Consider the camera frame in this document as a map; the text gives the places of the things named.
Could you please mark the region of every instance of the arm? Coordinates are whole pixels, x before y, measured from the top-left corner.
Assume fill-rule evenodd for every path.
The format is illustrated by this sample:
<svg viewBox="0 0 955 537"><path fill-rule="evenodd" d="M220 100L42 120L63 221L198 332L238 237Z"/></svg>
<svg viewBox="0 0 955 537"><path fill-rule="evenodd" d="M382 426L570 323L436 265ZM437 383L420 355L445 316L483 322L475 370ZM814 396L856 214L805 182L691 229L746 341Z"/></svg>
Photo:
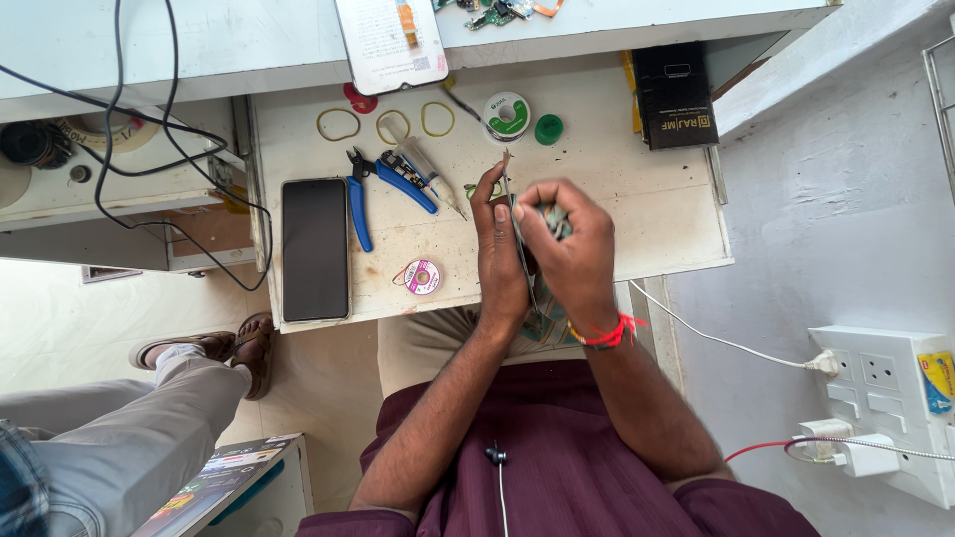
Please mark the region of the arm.
<svg viewBox="0 0 955 537"><path fill-rule="evenodd" d="M533 208L555 201L574 228L559 242ZM575 330L585 338L611 332L618 316L610 216L566 179L532 184L514 214ZM733 479L706 428L638 342L626 337L612 349L585 352L617 434L671 491L694 479Z"/></svg>
<svg viewBox="0 0 955 537"><path fill-rule="evenodd" d="M485 173L471 197L482 297L477 328L382 446L349 510L389 509L417 523L520 330L528 292L510 211L488 204L502 167Z"/></svg>

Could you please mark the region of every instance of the foot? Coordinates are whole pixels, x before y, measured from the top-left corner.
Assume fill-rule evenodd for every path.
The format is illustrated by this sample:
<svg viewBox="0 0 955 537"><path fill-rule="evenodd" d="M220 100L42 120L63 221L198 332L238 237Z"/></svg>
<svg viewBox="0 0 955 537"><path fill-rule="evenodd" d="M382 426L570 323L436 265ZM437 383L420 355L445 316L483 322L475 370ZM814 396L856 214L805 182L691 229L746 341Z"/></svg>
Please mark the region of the foot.
<svg viewBox="0 0 955 537"><path fill-rule="evenodd" d="M222 343L218 337L204 337L200 339L199 344L202 345L202 349L205 350L206 356L215 356L226 343ZM164 353L166 349L176 345L182 345L182 343L167 343L153 347L146 353L146 357L143 358L143 361L146 362L146 366L149 369L156 369L156 359L159 358L159 355Z"/></svg>
<svg viewBox="0 0 955 537"><path fill-rule="evenodd" d="M239 333L236 335L237 339L242 339L247 333L253 333L256 330L259 330L261 325L263 328L268 328L272 324L271 319L257 319L249 321L247 324L239 328ZM248 363L250 361L262 360L265 357L265 349L259 343L257 339L251 339L246 341L238 350L236 350L235 359L232 360L232 367L235 367L240 362ZM245 398L255 397L259 393L259 389L262 387L262 375L258 371L258 368L249 367L248 371L252 374L252 386L248 389L248 394L245 395Z"/></svg>

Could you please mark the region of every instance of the black box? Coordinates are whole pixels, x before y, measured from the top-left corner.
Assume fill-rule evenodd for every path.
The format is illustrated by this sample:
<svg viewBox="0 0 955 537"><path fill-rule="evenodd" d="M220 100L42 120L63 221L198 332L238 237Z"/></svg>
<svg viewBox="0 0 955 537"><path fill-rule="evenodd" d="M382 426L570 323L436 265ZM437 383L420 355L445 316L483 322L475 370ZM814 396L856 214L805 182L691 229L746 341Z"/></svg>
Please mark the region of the black box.
<svg viewBox="0 0 955 537"><path fill-rule="evenodd" d="M702 42L635 49L633 67L650 151L719 143Z"/></svg>

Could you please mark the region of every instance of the hand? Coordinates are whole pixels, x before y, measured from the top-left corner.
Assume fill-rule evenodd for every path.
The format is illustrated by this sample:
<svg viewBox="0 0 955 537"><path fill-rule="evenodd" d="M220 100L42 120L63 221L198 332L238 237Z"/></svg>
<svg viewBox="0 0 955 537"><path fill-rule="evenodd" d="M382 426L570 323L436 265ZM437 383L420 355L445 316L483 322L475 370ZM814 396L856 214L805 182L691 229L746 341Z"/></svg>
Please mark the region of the hand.
<svg viewBox="0 0 955 537"><path fill-rule="evenodd" d="M557 241L536 207L557 202L574 227ZM514 205L520 234L537 258L547 287L587 338L611 332L619 322L613 295L613 221L568 179L531 183Z"/></svg>
<svg viewBox="0 0 955 537"><path fill-rule="evenodd" d="M488 333L518 334L527 317L530 296L518 256L518 243L507 204L490 205L491 193L502 174L503 162L481 176L471 196L477 228L477 276L480 278L481 313L478 327Z"/></svg>

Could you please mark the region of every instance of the syringe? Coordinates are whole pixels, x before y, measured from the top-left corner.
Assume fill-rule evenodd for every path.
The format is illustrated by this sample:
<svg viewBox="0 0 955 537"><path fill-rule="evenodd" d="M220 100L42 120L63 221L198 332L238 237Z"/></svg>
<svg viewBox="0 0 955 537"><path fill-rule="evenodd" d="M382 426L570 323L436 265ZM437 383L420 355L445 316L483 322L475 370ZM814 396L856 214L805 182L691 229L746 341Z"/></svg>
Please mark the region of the syringe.
<svg viewBox="0 0 955 537"><path fill-rule="evenodd" d="M414 168L414 171L421 176L421 179L428 184L428 187L435 193L435 196L450 208L457 211L457 214L461 215L461 218L467 220L468 217L464 216L464 213L461 212L461 208L457 205L451 187L441 179L441 176L437 175L435 167L421 154L421 151L417 147L417 138L405 138L402 136L401 132L398 131L398 126L394 124L391 118L382 118L381 126L385 127L385 129L392 134L394 141L398 142L397 147L395 147L392 152L404 157L404 159L408 161L408 164Z"/></svg>

